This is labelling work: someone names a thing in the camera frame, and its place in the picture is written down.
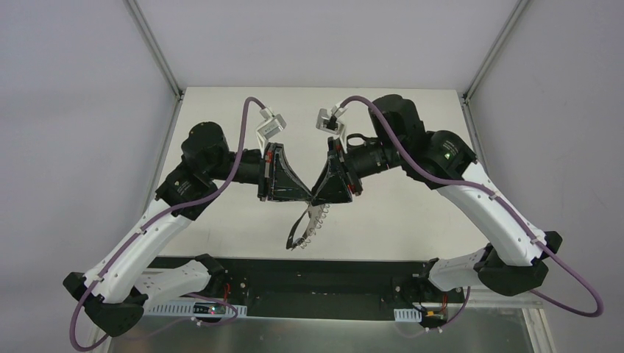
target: white table surface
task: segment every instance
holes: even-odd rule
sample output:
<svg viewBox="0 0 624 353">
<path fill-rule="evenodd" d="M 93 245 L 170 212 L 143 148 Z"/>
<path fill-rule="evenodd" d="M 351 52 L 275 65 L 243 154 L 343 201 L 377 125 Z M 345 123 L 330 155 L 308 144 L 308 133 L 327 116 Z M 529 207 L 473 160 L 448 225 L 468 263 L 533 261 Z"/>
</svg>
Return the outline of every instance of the white table surface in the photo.
<svg viewBox="0 0 624 353">
<path fill-rule="evenodd" d="M 413 100 L 427 130 L 447 129 L 470 144 L 454 90 L 188 88 L 160 182 L 180 162 L 181 143 L 199 122 L 215 121 L 221 125 L 230 150 L 235 150 L 243 101 L 255 96 L 286 120 L 286 129 L 271 142 L 284 143 L 288 162 L 311 188 L 325 164 L 327 137 L 330 136 L 315 128 L 319 108 L 330 108 L 354 94 L 373 100 L 389 93 Z M 347 123 L 347 133 L 375 136 L 362 104 L 350 104 L 341 119 Z M 258 108 L 252 105 L 245 148 L 258 148 L 254 131 L 261 121 Z M 306 208 L 305 203 L 260 202 L 256 196 L 257 186 L 232 183 L 161 255 L 208 253 L 219 257 L 274 259 L 429 260 L 468 254 L 487 243 L 481 232 L 451 202 L 408 178 L 401 168 L 369 176 L 363 180 L 363 187 L 362 195 L 355 197 L 354 202 L 334 204 L 330 208 L 323 227 L 306 249 L 289 251 L 285 248 L 286 238 Z"/>
</svg>

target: gray floor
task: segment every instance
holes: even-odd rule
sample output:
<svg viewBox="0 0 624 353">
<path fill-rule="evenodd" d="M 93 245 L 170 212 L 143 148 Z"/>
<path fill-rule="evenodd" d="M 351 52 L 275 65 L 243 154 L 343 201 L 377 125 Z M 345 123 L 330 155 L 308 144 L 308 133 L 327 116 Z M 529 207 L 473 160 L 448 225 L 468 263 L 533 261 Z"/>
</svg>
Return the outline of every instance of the gray floor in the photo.
<svg viewBox="0 0 624 353">
<path fill-rule="evenodd" d="M 144 316 L 129 332 L 145 335 L 175 318 Z M 182 322 L 147 340 L 116 338 L 112 352 L 532 352 L 521 309 L 472 308 L 442 334 L 415 323 L 277 318 L 241 319 L 224 327 Z"/>
</svg>

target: gray wall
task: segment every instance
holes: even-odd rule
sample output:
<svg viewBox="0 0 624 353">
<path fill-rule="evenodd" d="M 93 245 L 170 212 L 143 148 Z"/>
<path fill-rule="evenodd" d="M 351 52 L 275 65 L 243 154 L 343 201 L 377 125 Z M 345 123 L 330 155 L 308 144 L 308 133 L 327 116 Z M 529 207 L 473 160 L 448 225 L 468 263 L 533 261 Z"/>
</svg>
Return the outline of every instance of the gray wall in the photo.
<svg viewBox="0 0 624 353">
<path fill-rule="evenodd" d="M 621 352 L 624 338 L 624 1 L 537 0 L 473 99 L 489 171 L 561 256 L 602 293 L 606 313 L 549 306 L 559 352 Z M 544 292 L 593 310 L 552 264 Z"/>
<path fill-rule="evenodd" d="M 174 100 L 122 1 L 5 0 L 0 33 L 0 351 L 69 352 L 61 282 L 140 215 Z"/>
<path fill-rule="evenodd" d="M 465 90 L 516 0 L 140 0 L 184 86 Z"/>
</svg>

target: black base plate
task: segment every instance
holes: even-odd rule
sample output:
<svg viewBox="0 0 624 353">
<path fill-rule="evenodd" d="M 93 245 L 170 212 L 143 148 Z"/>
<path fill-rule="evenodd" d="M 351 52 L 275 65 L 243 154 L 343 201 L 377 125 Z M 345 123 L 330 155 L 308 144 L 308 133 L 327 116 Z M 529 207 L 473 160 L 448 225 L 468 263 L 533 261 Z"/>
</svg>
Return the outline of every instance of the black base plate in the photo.
<svg viewBox="0 0 624 353">
<path fill-rule="evenodd" d="M 149 267 L 176 268 L 192 259 L 157 257 Z M 420 261 L 216 260 L 227 270 L 228 302 L 246 305 L 248 316 L 387 321 L 394 309 L 439 303 L 443 296 L 435 288 L 416 289 L 412 274 L 426 263 Z M 449 303 L 464 300 L 463 293 L 447 294 Z"/>
</svg>

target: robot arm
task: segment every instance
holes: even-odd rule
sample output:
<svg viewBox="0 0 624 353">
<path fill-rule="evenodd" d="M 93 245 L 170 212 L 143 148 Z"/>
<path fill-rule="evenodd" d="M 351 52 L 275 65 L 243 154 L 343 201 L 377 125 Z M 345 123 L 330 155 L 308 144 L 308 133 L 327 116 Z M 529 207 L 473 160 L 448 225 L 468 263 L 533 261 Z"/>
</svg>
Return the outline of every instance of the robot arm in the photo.
<svg viewBox="0 0 624 353">
<path fill-rule="evenodd" d="M 285 121 L 269 108 L 261 113 L 265 121 L 256 135 L 263 153 L 258 149 L 243 151 L 233 181 L 258 185 L 258 197 L 263 201 L 309 201 L 310 191 L 288 165 L 283 145 L 268 142 L 286 126 Z M 121 242 L 92 269 L 84 274 L 71 273 L 63 281 L 79 301 L 88 292 L 87 286 L 92 287 L 83 307 L 112 337 L 132 328 L 144 311 L 158 304 L 203 290 L 216 296 L 222 288 L 224 269 L 207 254 L 179 268 L 142 275 L 166 244 L 211 202 L 161 213 L 215 193 L 218 188 L 213 180 L 226 179 L 234 164 L 234 152 L 229 150 L 221 127 L 212 122 L 197 124 L 182 143 L 182 152 L 182 162 L 156 190 L 155 199 Z"/>
<path fill-rule="evenodd" d="M 485 248 L 463 257 L 431 260 L 419 274 L 421 278 L 428 279 L 442 291 L 483 284 L 506 296 L 539 287 L 548 271 L 542 262 L 546 255 L 496 202 L 495 197 L 505 199 L 505 196 L 488 178 L 468 145 L 452 132 L 426 132 L 414 103 L 401 96 L 388 95 L 373 103 L 383 113 L 401 145 L 429 174 L 446 180 L 485 185 L 494 191 L 494 196 L 467 186 L 440 185 L 425 179 L 401 158 L 379 120 L 369 111 L 377 137 L 348 135 L 347 146 L 342 146 L 340 138 L 328 139 L 326 171 L 312 189 L 312 204 L 351 202 L 352 195 L 358 196 L 363 191 L 362 178 L 400 166 L 410 178 L 424 182 L 431 190 L 449 199 L 490 241 Z M 324 131 L 335 126 L 331 126 L 330 119 L 320 116 L 319 122 Z M 344 134 L 344 129 L 342 124 L 341 131 L 334 130 L 334 135 Z M 364 142 L 352 146 L 349 144 L 352 138 Z M 537 241 L 546 244 L 553 252 L 559 249 L 559 234 L 544 232 L 520 217 L 538 237 Z"/>
</svg>

